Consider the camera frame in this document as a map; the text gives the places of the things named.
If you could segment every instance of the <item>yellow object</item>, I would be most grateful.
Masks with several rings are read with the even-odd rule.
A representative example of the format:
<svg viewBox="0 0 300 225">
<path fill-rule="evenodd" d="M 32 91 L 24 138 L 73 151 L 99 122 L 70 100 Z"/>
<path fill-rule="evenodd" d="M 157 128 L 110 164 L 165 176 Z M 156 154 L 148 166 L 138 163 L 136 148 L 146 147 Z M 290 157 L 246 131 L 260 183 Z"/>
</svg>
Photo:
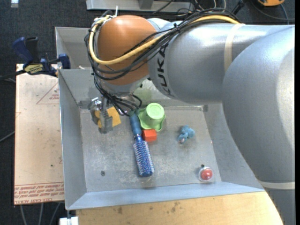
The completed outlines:
<svg viewBox="0 0 300 225">
<path fill-rule="evenodd" d="M 118 113 L 118 111 L 115 109 L 115 107 L 110 107 L 108 108 L 107 110 L 107 113 L 108 113 L 108 116 L 112 117 L 112 126 L 116 126 L 116 125 L 119 125 L 121 123 L 121 119 L 120 119 L 120 115 Z M 96 118 L 98 118 L 98 127 L 101 128 L 102 127 L 102 123 L 101 123 L 101 120 L 100 120 L 100 110 L 96 110 L 94 112 Z"/>
<path fill-rule="evenodd" d="M 101 123 L 101 120 L 100 120 L 100 119 L 98 120 L 97 124 L 98 124 L 98 127 L 99 127 L 99 128 L 102 127 L 102 123 Z"/>
<path fill-rule="evenodd" d="M 102 24 L 104 21 L 107 21 L 109 19 L 109 16 L 107 15 L 106 17 L 104 17 L 103 19 L 100 19 L 99 21 L 97 21 L 95 23 L 95 25 L 92 27 L 91 29 L 91 32 L 90 32 L 90 38 L 89 38 L 89 49 L 90 49 L 90 55 L 91 57 L 93 58 L 93 60 L 99 64 L 102 64 L 102 65 L 112 65 L 112 64 L 116 64 L 116 63 L 119 63 L 119 62 L 122 62 L 124 61 L 125 59 L 133 56 L 133 55 L 136 55 L 137 53 L 143 51 L 144 49 L 150 47 L 151 45 L 153 45 L 157 40 L 159 40 L 163 35 L 143 44 L 142 46 L 132 50 L 131 52 L 121 56 L 121 57 L 118 57 L 116 59 L 113 59 L 113 60 L 110 60 L 110 61 L 103 61 L 103 60 L 100 60 L 99 58 L 97 58 L 97 56 L 95 55 L 94 53 L 94 34 L 95 34 L 95 31 L 96 31 L 96 28 L 97 26 L 99 26 L 100 24 Z M 227 16 L 224 16 L 224 15 L 207 15 L 207 16 L 204 16 L 204 17 L 201 17 L 195 21 L 193 21 L 192 23 L 195 23 L 195 22 L 199 22 L 199 21 L 206 21 L 206 20 L 214 20 L 214 19 L 218 19 L 218 20 L 223 20 L 225 22 L 228 22 L 228 23 L 234 23 L 234 24 L 238 24 L 239 22 L 230 18 L 230 17 L 227 17 Z"/>
<path fill-rule="evenodd" d="M 281 3 L 283 3 L 285 0 L 266 0 L 266 2 L 262 2 L 260 0 L 258 0 L 258 2 L 260 2 L 261 4 L 263 4 L 266 7 L 272 7 L 272 6 L 277 6 Z"/>
<path fill-rule="evenodd" d="M 27 73 L 30 72 L 31 74 L 41 72 L 41 71 L 43 71 L 43 64 L 30 64 L 26 68 L 24 68 L 24 70 Z"/>
<path fill-rule="evenodd" d="M 100 110 L 96 110 L 95 111 L 95 116 L 96 116 L 96 118 L 100 119 Z"/>
<path fill-rule="evenodd" d="M 112 117 L 112 126 L 119 125 L 121 123 L 120 115 L 115 107 L 110 107 L 107 109 L 107 113 L 110 117 Z"/>
</svg>

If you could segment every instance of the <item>black cable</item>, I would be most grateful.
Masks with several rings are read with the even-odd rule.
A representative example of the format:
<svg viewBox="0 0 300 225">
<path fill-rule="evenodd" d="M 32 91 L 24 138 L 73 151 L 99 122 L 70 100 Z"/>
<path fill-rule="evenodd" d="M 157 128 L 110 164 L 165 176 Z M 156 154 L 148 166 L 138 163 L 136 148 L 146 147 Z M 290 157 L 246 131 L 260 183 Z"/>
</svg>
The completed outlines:
<svg viewBox="0 0 300 225">
<path fill-rule="evenodd" d="M 248 0 L 239 0 L 238 4 L 235 6 L 235 8 L 232 10 L 232 13 L 233 14 L 237 14 L 240 9 L 245 6 L 245 3 L 247 2 Z"/>
<path fill-rule="evenodd" d="M 267 13 L 264 13 L 262 10 L 260 10 L 253 2 L 252 2 L 252 5 L 254 6 L 254 8 L 255 8 L 258 12 L 264 14 L 264 15 L 267 16 L 267 17 L 274 18 L 274 19 L 278 19 L 278 20 L 287 21 L 287 24 L 289 24 L 289 22 L 295 21 L 295 18 L 288 18 L 287 13 L 286 13 L 286 10 L 285 10 L 285 8 L 283 7 L 282 4 L 280 4 L 280 6 L 281 6 L 281 8 L 282 8 L 282 10 L 283 10 L 283 12 L 284 12 L 284 14 L 285 14 L 285 18 L 271 16 L 271 15 L 269 15 L 269 14 L 267 14 Z"/>
<path fill-rule="evenodd" d="M 223 16 L 228 16 L 232 19 L 237 20 L 235 15 L 233 15 L 231 12 L 229 12 L 229 11 L 223 9 L 223 8 L 211 8 L 211 9 L 206 9 L 206 10 L 203 10 L 203 11 L 200 11 L 200 12 L 195 12 L 195 13 L 191 14 L 190 16 L 188 16 L 186 19 L 184 19 L 179 24 L 174 24 L 173 28 L 170 28 L 170 29 L 165 30 L 165 31 L 160 31 L 160 32 L 153 33 L 153 34 L 149 35 L 148 37 L 146 37 L 143 41 L 141 41 L 140 43 L 135 45 L 133 48 L 131 48 L 126 53 L 128 53 L 128 52 L 132 51 L 133 49 L 139 47 L 141 44 L 145 43 L 146 41 L 148 41 L 153 36 L 155 36 L 159 33 L 163 33 L 163 32 L 165 33 L 154 44 L 152 44 L 151 46 L 149 46 L 148 48 L 143 50 L 143 52 L 139 53 L 138 56 L 135 58 L 135 60 L 130 65 L 128 65 L 128 66 L 126 66 L 122 69 L 115 70 L 115 71 L 113 71 L 113 69 L 110 68 L 110 67 L 108 67 L 110 70 L 104 70 L 104 69 L 99 68 L 98 64 L 91 57 L 90 48 L 89 48 L 89 38 L 90 38 L 90 33 L 91 33 L 91 31 L 90 31 L 90 33 L 88 33 L 85 36 L 84 41 L 85 41 L 85 44 L 87 46 L 88 57 L 89 57 L 89 60 L 90 60 L 90 63 L 91 63 L 92 69 L 93 69 L 94 84 L 95 84 L 96 88 L 99 90 L 99 92 L 101 93 L 101 95 L 107 100 L 108 105 L 112 104 L 116 108 L 116 110 L 118 111 L 119 114 L 129 116 L 129 114 L 127 112 L 125 112 L 121 107 L 123 106 L 123 107 L 126 107 L 126 108 L 130 109 L 131 111 L 135 111 L 136 109 L 141 107 L 142 100 L 139 97 L 133 95 L 133 97 L 140 102 L 140 104 L 137 106 L 135 104 L 135 102 L 128 101 L 126 99 L 116 97 L 115 95 L 111 95 L 109 92 L 107 92 L 105 89 L 103 89 L 101 87 L 99 79 L 101 79 L 101 80 L 114 80 L 114 79 L 118 79 L 120 77 L 125 76 L 130 71 L 136 71 L 141 66 L 146 64 L 149 60 L 153 59 L 155 57 L 155 55 L 157 55 L 157 53 L 160 51 L 160 48 L 164 45 L 168 45 L 168 43 L 176 35 L 178 35 L 179 33 L 185 32 L 185 31 L 191 29 L 192 27 L 198 26 L 199 24 L 210 23 L 212 21 L 214 21 L 214 22 L 224 22 L 224 20 L 220 20 L 220 19 L 214 19 L 214 20 L 209 20 L 209 21 L 197 21 L 196 22 L 197 19 L 199 19 L 201 17 L 209 16 L 209 15 L 223 15 Z M 96 28 L 92 39 L 95 38 L 95 34 L 97 33 L 97 31 L 99 29 L 100 29 L 100 26 L 98 26 Z M 117 74 L 117 75 L 112 76 L 112 77 L 106 77 L 105 74 Z"/>
<path fill-rule="evenodd" d="M 142 104 L 143 104 L 143 102 L 142 102 L 142 100 L 138 97 L 138 96 L 136 96 L 136 95 L 132 95 L 134 98 L 136 98 L 137 100 L 139 100 L 140 101 L 140 104 L 139 104 L 139 107 L 141 107 L 142 106 Z"/>
<path fill-rule="evenodd" d="M 169 6 L 171 4 L 171 2 L 173 2 L 174 0 L 169 1 L 166 5 L 164 5 L 163 7 L 161 7 L 160 9 L 156 10 L 155 12 L 153 12 L 152 14 L 158 13 L 161 10 L 165 9 L 167 6 Z"/>
</svg>

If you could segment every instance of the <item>blue clamp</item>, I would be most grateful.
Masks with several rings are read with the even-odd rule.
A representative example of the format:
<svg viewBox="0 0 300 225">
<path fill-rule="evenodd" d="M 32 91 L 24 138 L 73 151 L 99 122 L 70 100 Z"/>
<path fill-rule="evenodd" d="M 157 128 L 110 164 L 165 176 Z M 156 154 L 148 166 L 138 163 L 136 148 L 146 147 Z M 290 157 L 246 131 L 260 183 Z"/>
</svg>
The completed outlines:
<svg viewBox="0 0 300 225">
<path fill-rule="evenodd" d="M 188 125 L 185 125 L 181 129 L 181 134 L 178 136 L 177 141 L 179 143 L 185 143 L 188 138 L 192 138 L 195 135 L 195 131 Z"/>
<path fill-rule="evenodd" d="M 51 62 L 61 62 L 64 69 L 71 68 L 69 57 L 65 53 L 60 54 L 57 59 L 52 61 L 47 61 L 44 58 L 38 61 L 37 44 L 37 37 L 27 40 L 24 37 L 20 37 L 13 43 L 15 53 L 25 61 L 23 65 L 24 72 L 27 72 L 29 75 L 45 74 L 56 77 L 57 70 L 52 67 Z"/>
</svg>

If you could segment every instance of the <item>red button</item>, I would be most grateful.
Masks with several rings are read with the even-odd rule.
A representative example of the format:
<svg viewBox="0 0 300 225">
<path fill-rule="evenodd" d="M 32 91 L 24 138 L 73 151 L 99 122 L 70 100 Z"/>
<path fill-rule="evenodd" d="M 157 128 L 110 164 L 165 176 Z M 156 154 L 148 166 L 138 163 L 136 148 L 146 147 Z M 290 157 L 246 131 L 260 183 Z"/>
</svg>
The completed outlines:
<svg viewBox="0 0 300 225">
<path fill-rule="evenodd" d="M 204 169 L 201 173 L 200 173 L 200 177 L 202 180 L 204 181 L 208 181 L 212 178 L 212 170 L 209 168 Z"/>
</svg>

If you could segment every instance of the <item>cardboard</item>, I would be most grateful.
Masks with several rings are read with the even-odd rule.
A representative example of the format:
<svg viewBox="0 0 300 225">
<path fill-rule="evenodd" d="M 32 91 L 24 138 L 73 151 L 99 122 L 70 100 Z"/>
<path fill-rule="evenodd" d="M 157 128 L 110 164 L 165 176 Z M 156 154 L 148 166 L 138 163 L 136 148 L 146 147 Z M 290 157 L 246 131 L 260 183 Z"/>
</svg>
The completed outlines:
<svg viewBox="0 0 300 225">
<path fill-rule="evenodd" d="M 64 200 L 58 79 L 16 77 L 14 204 Z"/>
</svg>

